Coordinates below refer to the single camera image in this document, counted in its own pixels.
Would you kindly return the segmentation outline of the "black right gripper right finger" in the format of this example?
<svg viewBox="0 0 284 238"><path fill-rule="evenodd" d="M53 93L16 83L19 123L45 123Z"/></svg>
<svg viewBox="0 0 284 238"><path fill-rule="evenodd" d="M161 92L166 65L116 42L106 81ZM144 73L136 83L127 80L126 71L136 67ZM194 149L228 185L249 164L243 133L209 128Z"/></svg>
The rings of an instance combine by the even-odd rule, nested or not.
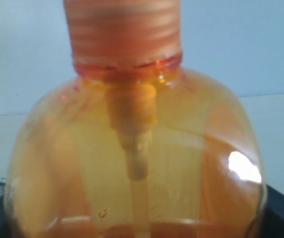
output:
<svg viewBox="0 0 284 238"><path fill-rule="evenodd" d="M253 237L284 238L284 195L266 184L259 185L258 191Z"/></svg>

